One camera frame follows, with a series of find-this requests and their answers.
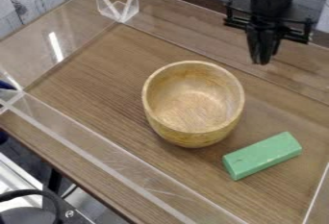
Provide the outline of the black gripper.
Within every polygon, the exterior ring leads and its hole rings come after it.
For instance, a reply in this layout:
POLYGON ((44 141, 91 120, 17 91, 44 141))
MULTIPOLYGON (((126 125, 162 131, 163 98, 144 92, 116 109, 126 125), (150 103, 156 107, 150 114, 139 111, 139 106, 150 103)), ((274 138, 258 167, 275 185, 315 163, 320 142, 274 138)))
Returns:
POLYGON ((259 15, 234 8, 231 3, 227 3, 225 8, 223 25, 246 31, 247 49, 254 64, 265 65, 270 62, 283 39, 309 43, 313 29, 310 18, 294 20, 259 15))

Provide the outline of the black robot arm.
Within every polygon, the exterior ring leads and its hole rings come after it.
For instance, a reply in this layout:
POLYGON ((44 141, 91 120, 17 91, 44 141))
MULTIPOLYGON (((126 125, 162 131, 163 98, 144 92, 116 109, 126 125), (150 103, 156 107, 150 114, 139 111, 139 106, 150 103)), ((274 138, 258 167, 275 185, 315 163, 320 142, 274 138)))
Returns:
POLYGON ((246 32, 246 44, 254 64, 266 65, 278 53, 281 41, 307 44, 313 24, 309 17, 293 18, 293 0, 249 0, 246 10, 225 5, 223 25, 246 32))

